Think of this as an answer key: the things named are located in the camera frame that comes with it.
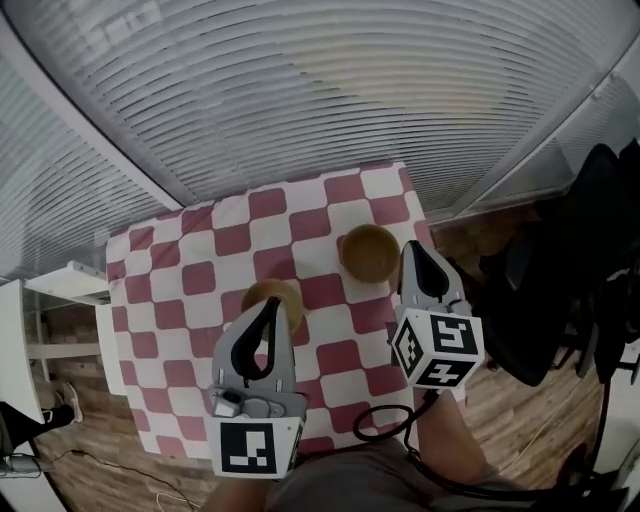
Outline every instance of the person's leg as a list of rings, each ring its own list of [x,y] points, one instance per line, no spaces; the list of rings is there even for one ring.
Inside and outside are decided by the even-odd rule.
[[[43,410],[44,424],[32,420],[4,402],[0,402],[0,414],[14,448],[40,434],[68,425],[75,417],[73,407],[67,404]]]

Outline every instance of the forearm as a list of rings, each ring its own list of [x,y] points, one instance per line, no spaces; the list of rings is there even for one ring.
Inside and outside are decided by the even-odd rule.
[[[423,391],[416,390],[416,407]],[[456,482],[468,483],[482,476],[487,459],[464,423],[450,391],[444,391],[416,421],[420,458],[436,473]]]
[[[270,488],[271,480],[225,478],[200,512],[262,512]]]

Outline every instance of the shoe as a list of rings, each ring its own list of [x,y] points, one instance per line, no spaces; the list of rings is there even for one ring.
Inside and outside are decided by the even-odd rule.
[[[68,382],[63,382],[62,396],[64,403],[73,408],[73,421],[76,423],[82,422],[84,417],[82,415],[82,409],[80,409],[80,400],[78,399],[76,389]]]

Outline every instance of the bowl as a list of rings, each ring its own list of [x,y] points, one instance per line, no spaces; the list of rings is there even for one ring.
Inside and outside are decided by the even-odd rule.
[[[302,297],[298,291],[288,283],[279,279],[265,279],[252,285],[242,297],[240,309],[245,312],[252,306],[269,297],[278,297],[287,308],[289,328],[293,334],[302,322]]]
[[[386,229],[363,224],[342,239],[340,261],[358,281],[383,283],[389,280],[400,263],[400,247]]]

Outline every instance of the red and white checkered tablecloth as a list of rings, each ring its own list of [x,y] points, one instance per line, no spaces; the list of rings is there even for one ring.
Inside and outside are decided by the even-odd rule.
[[[395,286],[358,283],[339,262],[340,237],[365,223],[387,228],[400,247],[415,238],[433,245],[401,162],[260,187],[110,238],[113,323],[145,450],[210,457],[213,347],[245,290],[265,278],[292,284],[304,303],[293,339],[298,391],[309,397],[301,451],[358,444],[351,427],[363,409],[412,404],[390,365]],[[365,425],[375,433],[398,419],[381,412]]]

